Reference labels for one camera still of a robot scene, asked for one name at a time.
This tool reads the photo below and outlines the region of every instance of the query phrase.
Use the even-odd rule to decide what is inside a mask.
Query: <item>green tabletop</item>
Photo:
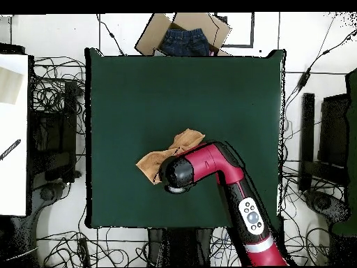
[[[349,185],[346,200],[351,207],[351,217],[343,223],[333,226],[333,233],[344,236],[357,236],[357,69],[346,76],[347,93],[351,97],[351,105],[347,110],[348,121],[348,154],[347,169]]]
[[[278,227],[283,56],[280,50],[264,59],[102,57],[86,50],[90,226],[230,226],[214,176],[188,193],[172,195],[135,165],[151,151],[166,150],[175,135],[191,128],[206,139],[226,140],[239,152]]]

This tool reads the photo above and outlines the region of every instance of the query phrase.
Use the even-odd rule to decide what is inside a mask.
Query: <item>tan cloth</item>
[[[150,152],[137,163],[137,167],[148,177],[151,183],[154,185],[159,184],[160,180],[157,174],[161,163],[172,155],[180,154],[197,146],[204,136],[199,131],[193,131],[188,128],[175,136],[174,143],[168,150]]]

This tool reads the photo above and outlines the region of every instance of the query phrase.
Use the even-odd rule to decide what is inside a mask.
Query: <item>jeans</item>
[[[201,29],[181,31],[168,29],[160,49],[174,57],[201,57],[209,55],[208,40]]]

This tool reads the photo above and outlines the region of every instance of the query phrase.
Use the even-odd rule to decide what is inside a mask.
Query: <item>floor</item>
[[[229,44],[248,44],[250,36],[250,13],[218,13],[227,15],[228,23],[233,27],[227,39]],[[100,19],[106,23],[109,30],[116,39],[125,54],[138,54],[134,49],[140,34],[144,30],[151,14],[105,14]],[[356,29],[354,15],[350,13],[255,13],[254,46],[253,48],[225,48],[225,51],[237,56],[249,55],[265,57],[271,50],[285,49],[287,60],[285,65],[285,93],[286,97],[293,91],[301,73],[314,61],[319,52],[331,48]],[[302,92],[292,101],[287,110],[287,117],[292,122],[294,132],[300,128],[301,94],[312,92],[315,94],[315,120],[320,119],[321,102],[324,97],[346,92],[344,76],[357,68],[357,42],[356,37],[348,40],[342,46],[320,58],[312,68],[311,78]],[[119,51],[114,40],[109,36],[103,25],[99,25],[96,15],[16,15],[10,19],[0,17],[0,42],[22,45],[27,54],[37,57],[71,57],[85,62],[84,48],[96,47],[104,55],[118,55]],[[65,58],[57,58],[60,64]],[[70,68],[63,70],[66,73],[78,73],[78,69]],[[315,147],[319,144],[319,125],[315,130]],[[288,160],[298,160],[299,136],[295,135],[287,140]],[[84,151],[84,138],[78,135],[77,153]],[[38,222],[38,255],[40,261],[50,253],[50,250],[58,244],[58,240],[64,234],[57,233],[80,230],[93,241],[98,240],[100,247],[106,249],[105,240],[109,242],[109,249],[124,250],[130,260],[137,258],[136,248],[143,246],[147,240],[144,229],[108,228],[92,230],[85,227],[83,219],[78,224],[85,210],[85,161],[81,157],[77,163],[77,170],[83,175],[71,186],[68,197],[57,202],[51,207],[45,208]],[[298,163],[290,162],[286,166],[295,170]],[[288,190],[297,192],[297,188],[291,185]],[[298,196],[292,197],[286,202],[283,216],[285,221],[286,245],[294,256],[293,259],[299,265],[324,264],[324,258],[317,256],[314,262],[306,260],[305,240],[296,238],[298,228],[302,236],[315,227],[326,227],[326,222],[317,214],[310,211]],[[50,239],[40,239],[53,235]],[[217,229],[215,236],[223,239],[226,243],[229,238],[224,230]],[[324,232],[314,231],[309,239],[313,244],[328,246],[328,237]],[[213,244],[212,251],[215,252],[216,245]],[[89,250],[96,252],[96,246],[89,244]],[[230,248],[218,251],[212,257],[213,266],[239,265],[238,260]],[[128,260],[124,258],[123,252],[113,253],[118,267],[125,266]],[[61,262],[58,255],[52,256],[47,265],[55,265]],[[130,263],[130,267],[143,267],[146,263],[137,259]],[[112,267],[113,264],[103,258],[98,262],[99,267]]]

